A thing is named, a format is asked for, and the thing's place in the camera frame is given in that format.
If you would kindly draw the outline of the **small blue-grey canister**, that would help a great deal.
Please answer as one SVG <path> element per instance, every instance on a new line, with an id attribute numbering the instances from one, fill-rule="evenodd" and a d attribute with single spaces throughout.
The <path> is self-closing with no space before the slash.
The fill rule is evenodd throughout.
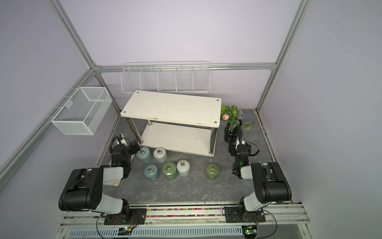
<path id="1" fill-rule="evenodd" d="M 136 157 L 142 164 L 150 164 L 153 159 L 150 149 L 146 146 L 140 147 L 136 153 Z"/>

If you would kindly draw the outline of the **small green tea canister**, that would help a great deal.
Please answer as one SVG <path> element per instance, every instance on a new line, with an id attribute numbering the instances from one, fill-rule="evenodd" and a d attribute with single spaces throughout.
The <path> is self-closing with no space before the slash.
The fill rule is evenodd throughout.
<path id="1" fill-rule="evenodd" d="M 206 166 L 206 177 L 210 181 L 214 181 L 218 178 L 220 173 L 219 166 L 216 163 L 210 163 Z"/>

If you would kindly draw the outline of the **small blue tea canister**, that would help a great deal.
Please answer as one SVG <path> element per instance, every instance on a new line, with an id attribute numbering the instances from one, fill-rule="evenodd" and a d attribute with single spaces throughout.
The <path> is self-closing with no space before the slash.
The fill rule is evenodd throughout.
<path id="1" fill-rule="evenodd" d="M 149 181 L 155 182 L 160 177 L 160 173 L 158 171 L 158 168 L 154 164 L 149 164 L 144 169 L 144 176 Z"/>

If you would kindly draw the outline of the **small white tea canister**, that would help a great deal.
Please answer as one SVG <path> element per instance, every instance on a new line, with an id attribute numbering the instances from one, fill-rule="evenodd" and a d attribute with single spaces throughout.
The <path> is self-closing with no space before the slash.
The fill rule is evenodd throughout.
<path id="1" fill-rule="evenodd" d="M 168 159 L 167 151 L 163 147 L 158 147 L 154 150 L 153 156 L 158 163 L 164 163 Z"/>

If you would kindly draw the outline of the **large green tea canister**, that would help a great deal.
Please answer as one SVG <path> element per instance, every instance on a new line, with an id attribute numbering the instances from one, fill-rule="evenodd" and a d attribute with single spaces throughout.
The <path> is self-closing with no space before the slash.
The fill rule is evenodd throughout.
<path id="1" fill-rule="evenodd" d="M 166 162 L 162 167 L 162 172 L 169 181 L 175 180 L 178 176 L 177 166 L 173 162 Z"/>

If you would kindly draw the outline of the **large white tea canister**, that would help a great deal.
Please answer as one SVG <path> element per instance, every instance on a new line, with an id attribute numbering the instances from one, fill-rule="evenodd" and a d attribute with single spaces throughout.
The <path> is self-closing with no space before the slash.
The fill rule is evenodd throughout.
<path id="1" fill-rule="evenodd" d="M 177 171 L 179 176 L 187 177 L 190 174 L 190 163 L 187 160 L 181 160 L 177 163 Z"/>

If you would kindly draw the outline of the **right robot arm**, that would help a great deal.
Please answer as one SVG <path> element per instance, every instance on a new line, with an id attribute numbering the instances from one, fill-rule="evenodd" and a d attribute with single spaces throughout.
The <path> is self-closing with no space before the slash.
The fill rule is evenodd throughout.
<path id="1" fill-rule="evenodd" d="M 291 200 L 292 191 L 277 162 L 250 163 L 249 158 L 257 156 L 260 150 L 252 153 L 254 144 L 242 140 L 231 143 L 228 152 L 235 157 L 232 174 L 240 179 L 252 180 L 254 191 L 243 197 L 238 204 L 240 214 L 255 213 L 271 203 Z"/>

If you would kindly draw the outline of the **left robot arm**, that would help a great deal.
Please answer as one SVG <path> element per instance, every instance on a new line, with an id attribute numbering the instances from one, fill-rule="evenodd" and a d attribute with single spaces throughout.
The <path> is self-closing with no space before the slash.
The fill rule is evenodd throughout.
<path id="1" fill-rule="evenodd" d="M 137 140 L 130 141 L 120 135 L 109 145 L 110 164 L 72 171 L 58 202 L 61 211 L 93 211 L 130 218 L 127 200 L 103 193 L 104 186 L 119 186 L 131 171 L 132 156 L 140 150 Z"/>

